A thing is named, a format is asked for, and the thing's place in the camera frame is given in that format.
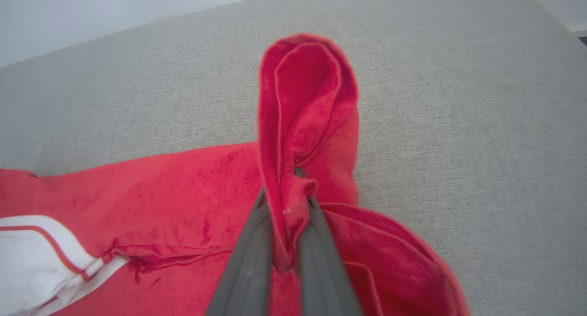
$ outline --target gray fabric surface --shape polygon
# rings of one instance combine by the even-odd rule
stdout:
[[[449,263],[476,316],[587,312],[587,48],[535,0],[250,0],[0,69],[0,167],[38,175],[256,138],[277,38],[360,88],[363,206]]]

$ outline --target red fabric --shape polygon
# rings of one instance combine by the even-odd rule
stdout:
[[[358,91],[330,40],[297,34],[260,67],[258,142],[61,176],[0,170],[0,216],[40,214],[95,257],[132,261],[56,315],[203,314],[261,186],[275,230],[270,314],[297,315],[296,242],[316,194],[367,315],[466,316],[448,266],[395,220],[358,207]],[[308,178],[294,175],[304,169]]]

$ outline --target red garment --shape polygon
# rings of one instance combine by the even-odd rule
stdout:
[[[296,242],[316,194],[366,315],[468,315],[457,280],[426,243],[358,207],[357,99],[332,41],[284,38],[260,67],[258,142],[60,176],[0,170],[0,216],[50,216],[93,257],[130,257],[55,315],[201,315],[265,186],[275,231],[270,314],[297,315]]]

